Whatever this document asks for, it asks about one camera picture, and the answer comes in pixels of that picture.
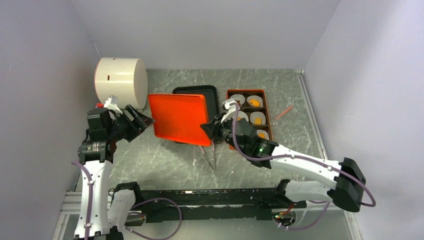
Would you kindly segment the pink handled metal tongs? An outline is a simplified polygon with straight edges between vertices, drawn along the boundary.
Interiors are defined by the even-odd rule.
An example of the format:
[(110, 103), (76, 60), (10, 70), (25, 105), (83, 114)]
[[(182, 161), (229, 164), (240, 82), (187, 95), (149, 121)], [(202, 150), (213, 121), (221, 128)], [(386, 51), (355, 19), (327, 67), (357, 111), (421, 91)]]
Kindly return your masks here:
[(201, 151), (204, 159), (206, 160), (206, 162), (210, 166), (210, 168), (213, 171), (216, 170), (217, 162), (216, 162), (215, 144), (212, 142), (211, 143), (211, 150), (208, 150), (208, 151), (206, 151), (204, 146), (199, 145), (199, 148), (200, 148), (200, 151)]

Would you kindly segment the orange box lid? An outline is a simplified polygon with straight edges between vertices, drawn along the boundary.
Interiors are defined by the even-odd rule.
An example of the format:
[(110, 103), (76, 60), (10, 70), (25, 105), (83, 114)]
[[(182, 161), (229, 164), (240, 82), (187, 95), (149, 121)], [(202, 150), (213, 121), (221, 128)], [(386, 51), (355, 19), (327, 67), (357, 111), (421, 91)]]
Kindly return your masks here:
[(209, 120), (201, 94), (149, 94), (154, 135), (174, 142), (208, 147), (211, 140), (201, 129)]

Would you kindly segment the orange cookie box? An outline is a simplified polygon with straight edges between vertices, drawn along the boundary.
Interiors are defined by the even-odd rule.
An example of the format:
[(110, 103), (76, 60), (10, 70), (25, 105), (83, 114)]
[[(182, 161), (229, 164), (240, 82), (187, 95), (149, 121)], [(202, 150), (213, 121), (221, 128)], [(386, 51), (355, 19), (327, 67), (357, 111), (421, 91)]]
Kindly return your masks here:
[[(272, 130), (271, 130), (271, 119), (269, 117), (269, 111), (268, 111), (268, 104), (267, 104), (267, 100), (266, 100), (266, 95), (265, 95), (265, 91), (262, 89), (228, 89), (226, 92), (226, 98), (229, 99), (229, 96), (233, 95), (233, 94), (241, 94), (245, 97), (245, 103), (240, 107), (240, 111), (243, 111), (244, 113), (247, 114), (248, 118), (249, 118), (249, 124), (251, 124), (253, 127), (256, 128), (256, 130), (265, 130), (268, 132), (269, 134), (269, 138), (270, 140), (273, 139), (273, 134), (272, 134)], [(249, 106), (248, 102), (247, 102), (247, 97), (249, 96), (259, 96), (263, 99), (263, 107), (251, 107)], [(265, 114), (266, 116), (266, 124), (263, 125), (254, 125), (250, 122), (250, 114), (252, 112), (262, 112)]]

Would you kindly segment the square cracker cookie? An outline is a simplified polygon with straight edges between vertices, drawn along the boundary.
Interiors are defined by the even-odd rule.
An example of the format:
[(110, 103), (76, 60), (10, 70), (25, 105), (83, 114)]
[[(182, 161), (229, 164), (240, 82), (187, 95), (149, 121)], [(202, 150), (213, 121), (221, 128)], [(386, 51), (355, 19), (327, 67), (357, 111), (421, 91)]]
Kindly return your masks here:
[(261, 125), (262, 124), (262, 118), (260, 118), (260, 117), (255, 118), (254, 119), (254, 124), (255, 125)]

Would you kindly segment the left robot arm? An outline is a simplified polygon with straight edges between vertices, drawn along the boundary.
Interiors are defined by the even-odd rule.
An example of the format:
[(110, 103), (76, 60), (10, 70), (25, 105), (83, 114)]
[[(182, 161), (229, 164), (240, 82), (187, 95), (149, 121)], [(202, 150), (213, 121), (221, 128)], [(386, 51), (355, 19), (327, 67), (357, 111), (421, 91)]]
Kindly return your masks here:
[(118, 184), (109, 198), (109, 179), (117, 142), (131, 142), (154, 120), (131, 105), (123, 113), (98, 107), (87, 113), (88, 129), (79, 147), (78, 166), (82, 175), (79, 220), (75, 240), (122, 240), (130, 210), (142, 206), (143, 196), (137, 182)]

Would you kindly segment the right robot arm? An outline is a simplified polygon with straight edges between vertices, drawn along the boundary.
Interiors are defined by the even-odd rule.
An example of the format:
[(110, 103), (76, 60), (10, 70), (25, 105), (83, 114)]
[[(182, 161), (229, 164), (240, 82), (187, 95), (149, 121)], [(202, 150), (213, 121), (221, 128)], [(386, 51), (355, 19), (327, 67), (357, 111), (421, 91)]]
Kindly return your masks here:
[(275, 190), (275, 202), (282, 208), (312, 201), (331, 202), (342, 210), (357, 213), (362, 206), (366, 178), (355, 160), (321, 159), (296, 152), (275, 141), (258, 136), (245, 119), (232, 124), (215, 119), (200, 125), (214, 142), (226, 142), (241, 156), (259, 168), (287, 169), (309, 178), (308, 181), (281, 180)]

